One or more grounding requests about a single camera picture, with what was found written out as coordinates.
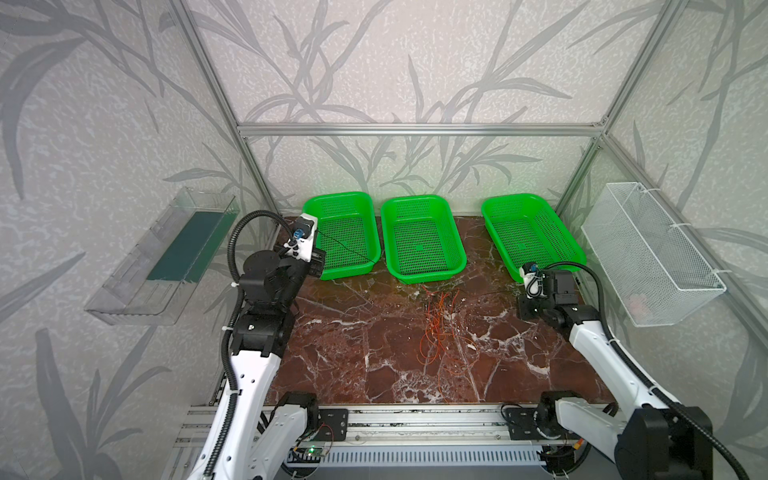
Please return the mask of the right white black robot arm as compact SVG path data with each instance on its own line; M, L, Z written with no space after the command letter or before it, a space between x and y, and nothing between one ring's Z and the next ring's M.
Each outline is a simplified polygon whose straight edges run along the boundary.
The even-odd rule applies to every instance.
M747 470L712 432L698 407L680 403L636 363L602 315L603 305L582 304L574 263L547 267L528 262L519 275L525 293L520 314L540 318L562 335L598 374L617 410L610 414L570 391L542 394L535 422L541 435L574 433L611 460L624 479L711 479L720 455L739 479Z

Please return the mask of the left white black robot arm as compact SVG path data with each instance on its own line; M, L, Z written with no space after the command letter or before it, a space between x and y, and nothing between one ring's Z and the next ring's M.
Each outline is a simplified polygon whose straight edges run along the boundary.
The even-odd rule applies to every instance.
M290 448L318 429L311 393L289 392L267 420L261 414L295 324L295 298L324 263L322 250L307 258L295 248L262 250L234 276L235 307L220 345L226 387L190 478L272 479Z

